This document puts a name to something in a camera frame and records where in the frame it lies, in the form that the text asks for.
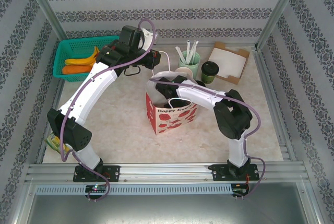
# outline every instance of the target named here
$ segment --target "green cup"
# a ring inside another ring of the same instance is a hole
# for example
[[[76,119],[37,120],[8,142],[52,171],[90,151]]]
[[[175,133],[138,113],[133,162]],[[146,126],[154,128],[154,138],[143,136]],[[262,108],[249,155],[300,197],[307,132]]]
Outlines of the green cup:
[[[201,70],[202,70],[201,80],[205,84],[210,84],[213,82],[215,76],[219,72],[219,66],[215,62],[206,61],[203,63]]]
[[[187,51],[183,51],[182,55],[184,58],[187,56]],[[200,55],[196,52],[195,57],[190,61],[190,65],[184,64],[180,58],[178,58],[178,66],[179,67],[187,67],[193,72],[193,78],[196,79],[197,71],[198,71],[198,66],[200,62]]]

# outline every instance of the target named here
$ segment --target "banana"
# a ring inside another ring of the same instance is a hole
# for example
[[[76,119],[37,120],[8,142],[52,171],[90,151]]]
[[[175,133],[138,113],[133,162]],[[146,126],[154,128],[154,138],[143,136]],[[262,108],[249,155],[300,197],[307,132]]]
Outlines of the banana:
[[[95,63],[96,55],[100,52],[97,46],[94,47],[94,52],[88,58],[69,58],[65,60],[65,65],[90,65]]]

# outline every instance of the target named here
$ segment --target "teal basket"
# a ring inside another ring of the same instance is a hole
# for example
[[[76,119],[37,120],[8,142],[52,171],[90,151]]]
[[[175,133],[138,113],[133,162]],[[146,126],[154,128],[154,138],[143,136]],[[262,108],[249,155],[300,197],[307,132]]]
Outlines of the teal basket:
[[[62,78],[68,82],[84,81],[89,73],[82,74],[62,74],[65,60],[68,58],[87,58],[94,52],[94,46],[100,50],[110,44],[113,40],[118,40],[118,36],[102,36],[93,38],[63,40],[59,43],[56,58],[53,65],[53,76]]]

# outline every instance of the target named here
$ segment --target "patterned wallpaper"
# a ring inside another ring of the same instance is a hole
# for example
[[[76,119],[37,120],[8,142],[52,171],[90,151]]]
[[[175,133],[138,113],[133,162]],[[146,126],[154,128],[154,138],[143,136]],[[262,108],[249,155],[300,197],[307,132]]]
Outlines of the patterned wallpaper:
[[[0,0],[0,223],[11,217],[27,165],[35,163],[46,113],[59,80],[52,76],[58,39],[36,0]]]
[[[333,0],[290,0],[262,49],[281,113],[325,223],[334,223]]]
[[[69,38],[110,35],[141,18],[159,43],[255,43],[278,0],[49,0]]]

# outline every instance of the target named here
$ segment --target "gift bag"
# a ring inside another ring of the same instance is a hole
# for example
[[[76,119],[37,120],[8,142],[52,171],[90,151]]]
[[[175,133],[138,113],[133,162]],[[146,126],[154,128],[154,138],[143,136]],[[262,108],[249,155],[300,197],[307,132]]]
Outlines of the gift bag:
[[[176,76],[181,75],[187,77],[191,81],[195,82],[192,77],[186,73],[176,72],[159,72],[152,76],[154,79],[160,79],[162,77],[168,80],[173,80]],[[197,114],[198,105],[188,101],[189,104],[179,108],[164,108],[164,105],[169,104],[170,100],[167,100],[161,93],[156,90],[156,83],[152,81],[147,82],[146,86],[146,108],[147,117],[151,122],[156,135],[165,133],[171,129],[180,127],[184,124],[192,122]]]

